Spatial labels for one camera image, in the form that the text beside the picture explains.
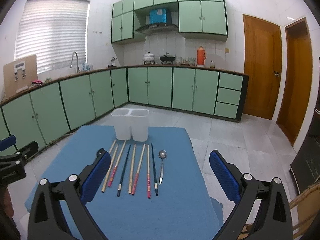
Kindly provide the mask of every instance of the metal screw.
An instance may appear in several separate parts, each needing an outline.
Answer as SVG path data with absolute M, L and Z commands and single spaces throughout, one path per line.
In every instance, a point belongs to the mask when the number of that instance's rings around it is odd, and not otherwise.
M 75 174 L 69 176 L 70 181 L 75 181 L 77 178 L 78 178 L 78 176 Z
M 46 180 L 46 179 L 41 179 L 40 185 L 44 185 L 44 184 L 46 184 L 46 183 L 47 183 L 47 180 Z
M 250 180 L 252 179 L 252 176 L 248 173 L 244 174 L 243 177 L 246 179 L 246 180 Z
M 275 183 L 277 183 L 277 184 L 280 184 L 280 183 L 281 183 L 281 179 L 279 179 L 279 178 L 274 178 L 273 180 L 274 180 Z

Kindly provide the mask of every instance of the orange thermos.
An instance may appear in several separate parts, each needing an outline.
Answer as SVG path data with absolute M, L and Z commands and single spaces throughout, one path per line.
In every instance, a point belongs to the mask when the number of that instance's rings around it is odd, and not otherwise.
M 204 48 L 200 46 L 197 49 L 197 66 L 204 67 L 204 60 L 207 58 L 207 53 L 205 52 Z

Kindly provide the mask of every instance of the tile floor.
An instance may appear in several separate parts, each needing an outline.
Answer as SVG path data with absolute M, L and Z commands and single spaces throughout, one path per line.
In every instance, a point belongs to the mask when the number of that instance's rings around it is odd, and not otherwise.
M 126 107 L 149 109 L 150 126 L 175 126 L 187 130 L 208 193 L 223 204 L 224 220 L 232 211 L 234 203 L 227 199 L 210 168 L 209 154 L 215 149 L 219 150 L 227 162 L 236 164 L 242 173 L 251 173 L 260 180 L 271 180 L 276 176 L 281 178 L 289 201 L 296 197 L 295 186 L 289 174 L 289 164 L 296 153 L 274 121 L 244 114 L 240 123 L 234 123 L 151 107 Z M 111 125 L 110 114 L 94 124 Z M 25 167 L 27 177 L 9 186 L 15 211 L 13 218 L 21 232 L 21 239 L 27 239 L 29 219 L 24 202 L 35 183 L 41 179 L 41 174 L 68 140 L 69 137 L 59 141 L 29 162 Z M 256 201 L 248 222 L 254 221 L 258 208 L 259 201 Z M 297 223 L 296 211 L 292 212 L 292 217 L 293 223 Z

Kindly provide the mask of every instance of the cloth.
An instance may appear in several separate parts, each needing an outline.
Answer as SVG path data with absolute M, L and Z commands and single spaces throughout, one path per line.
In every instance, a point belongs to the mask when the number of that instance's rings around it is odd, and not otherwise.
M 109 150 L 116 139 L 113 126 L 83 126 L 65 145 L 42 178 L 50 182 L 64 181 L 70 174 L 79 174 L 92 164 L 100 148 Z M 117 141 L 121 148 L 123 141 Z M 128 194 L 133 140 L 127 141 L 111 188 L 101 192 L 86 204 L 93 219 L 107 238 L 123 239 L 203 239 L 211 240 L 220 229 L 221 217 L 215 212 L 204 179 L 184 128 L 149 127 L 147 144 L 150 145 L 151 199 L 147 198 L 147 148 L 144 152 L 138 185 L 134 196 Z M 164 149 L 164 178 L 155 195 L 151 143 L 153 143 L 156 174 L 159 177 L 161 159 L 158 152 Z M 127 150 L 131 150 L 120 197 L 116 197 Z M 137 142 L 134 173 L 137 170 L 143 143 Z M 37 185 L 25 205 L 31 209 Z M 65 201 L 61 206 L 74 237 L 82 239 L 68 211 Z

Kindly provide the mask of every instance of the white plastic cup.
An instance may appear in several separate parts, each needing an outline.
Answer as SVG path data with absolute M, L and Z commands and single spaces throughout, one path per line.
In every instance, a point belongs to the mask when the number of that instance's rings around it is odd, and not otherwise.
M 132 138 L 137 142 L 145 142 L 148 139 L 149 110 L 131 109 Z
M 131 138 L 131 118 L 129 108 L 118 108 L 112 111 L 112 123 L 118 140 L 126 141 Z

